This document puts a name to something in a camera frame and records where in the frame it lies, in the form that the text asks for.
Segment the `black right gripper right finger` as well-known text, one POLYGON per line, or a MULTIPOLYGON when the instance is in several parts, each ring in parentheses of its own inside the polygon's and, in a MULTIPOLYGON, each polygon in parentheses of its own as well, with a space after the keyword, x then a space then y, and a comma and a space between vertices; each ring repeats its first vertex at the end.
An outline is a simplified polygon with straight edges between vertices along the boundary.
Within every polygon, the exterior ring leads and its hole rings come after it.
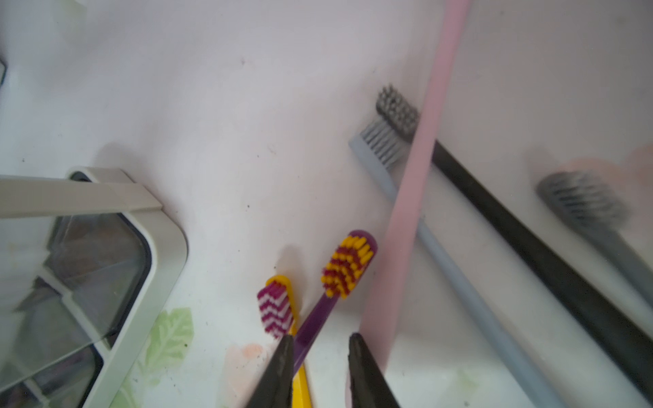
POLYGON ((353 408, 400 407, 360 333, 350 336, 349 369, 353 408))

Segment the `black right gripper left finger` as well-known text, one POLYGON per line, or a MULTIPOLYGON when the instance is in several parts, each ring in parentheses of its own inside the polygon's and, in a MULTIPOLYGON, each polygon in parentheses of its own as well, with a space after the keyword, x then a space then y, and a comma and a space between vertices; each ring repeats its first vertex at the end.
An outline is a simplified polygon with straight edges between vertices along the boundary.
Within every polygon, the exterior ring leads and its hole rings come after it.
POLYGON ((294 379, 294 337, 286 334, 278 343, 246 408, 290 408, 294 379))

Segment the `pink toothbrush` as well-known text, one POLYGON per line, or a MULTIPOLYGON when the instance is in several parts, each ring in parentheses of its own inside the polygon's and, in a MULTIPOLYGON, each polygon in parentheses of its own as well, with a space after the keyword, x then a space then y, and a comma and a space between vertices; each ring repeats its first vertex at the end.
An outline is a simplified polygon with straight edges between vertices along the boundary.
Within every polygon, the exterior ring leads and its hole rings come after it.
POLYGON ((448 1, 417 132, 379 254, 359 328, 379 369, 387 368, 410 270, 425 184, 470 1, 448 1))

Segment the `purple toothbrush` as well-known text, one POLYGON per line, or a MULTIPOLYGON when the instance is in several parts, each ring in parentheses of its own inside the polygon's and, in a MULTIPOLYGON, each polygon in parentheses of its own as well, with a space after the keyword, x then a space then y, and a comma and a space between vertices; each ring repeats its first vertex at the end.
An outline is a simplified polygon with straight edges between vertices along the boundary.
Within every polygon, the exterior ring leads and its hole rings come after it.
POLYGON ((336 247, 321 272, 323 294, 294 336, 294 374, 304 364, 337 302, 355 290, 378 250, 375 238, 362 229, 351 231, 336 247))

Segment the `white clear toothbrush holder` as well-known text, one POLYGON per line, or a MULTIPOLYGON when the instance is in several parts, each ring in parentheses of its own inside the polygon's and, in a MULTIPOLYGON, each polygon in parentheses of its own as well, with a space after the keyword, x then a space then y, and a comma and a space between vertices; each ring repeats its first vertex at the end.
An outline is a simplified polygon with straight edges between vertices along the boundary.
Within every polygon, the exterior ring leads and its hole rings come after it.
POLYGON ((2 406, 110 406, 187 254, 163 204, 120 169, 4 175, 2 406))

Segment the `yellow toothbrush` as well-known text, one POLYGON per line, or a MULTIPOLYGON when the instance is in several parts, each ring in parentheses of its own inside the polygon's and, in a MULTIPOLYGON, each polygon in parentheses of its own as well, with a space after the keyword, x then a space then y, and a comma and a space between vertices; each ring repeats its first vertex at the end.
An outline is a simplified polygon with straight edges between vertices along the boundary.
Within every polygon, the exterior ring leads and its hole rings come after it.
MULTIPOLYGON (((258 308, 265 332, 275 339, 285 334, 296 335, 298 308, 292 291, 292 282, 285 275, 275 275, 267 280, 257 294, 258 308)), ((311 408, 312 399, 305 365, 301 365, 292 381, 292 407, 311 408)))

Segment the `light blue toothbrush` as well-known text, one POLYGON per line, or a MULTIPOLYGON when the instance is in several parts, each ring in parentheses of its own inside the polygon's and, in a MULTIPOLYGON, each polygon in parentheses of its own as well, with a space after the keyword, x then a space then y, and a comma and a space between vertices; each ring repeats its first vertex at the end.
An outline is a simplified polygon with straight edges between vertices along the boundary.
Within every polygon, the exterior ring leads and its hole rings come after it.
MULTIPOLYGON (((350 141, 350 148, 387 197, 395 200, 398 188, 389 170, 402 156, 398 132, 386 120, 377 118, 350 141)), ((566 406, 554 385, 504 327, 418 214, 410 214, 408 220, 412 227, 401 223, 386 233, 379 269, 362 318, 360 333, 379 368, 385 370, 389 362, 413 243, 420 239, 458 300, 532 403, 537 407, 566 406)))

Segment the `black toothbrush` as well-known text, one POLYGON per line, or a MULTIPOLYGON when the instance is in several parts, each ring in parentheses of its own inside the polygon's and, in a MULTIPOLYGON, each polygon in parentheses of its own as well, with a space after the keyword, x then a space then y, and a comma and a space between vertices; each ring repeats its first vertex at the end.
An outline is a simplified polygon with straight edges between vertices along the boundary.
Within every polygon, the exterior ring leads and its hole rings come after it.
POLYGON ((440 142, 435 143, 432 163, 651 402, 652 338, 522 224, 440 142))

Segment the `grey toothbrush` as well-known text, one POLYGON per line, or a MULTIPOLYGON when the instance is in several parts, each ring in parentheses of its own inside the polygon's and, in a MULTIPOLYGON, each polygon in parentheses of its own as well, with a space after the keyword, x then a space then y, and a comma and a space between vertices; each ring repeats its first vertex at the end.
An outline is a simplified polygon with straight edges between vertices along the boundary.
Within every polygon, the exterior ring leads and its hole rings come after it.
POLYGON ((629 221, 629 208, 600 175, 587 170, 551 173, 537 183, 536 192, 652 304, 652 269, 620 233, 629 221))

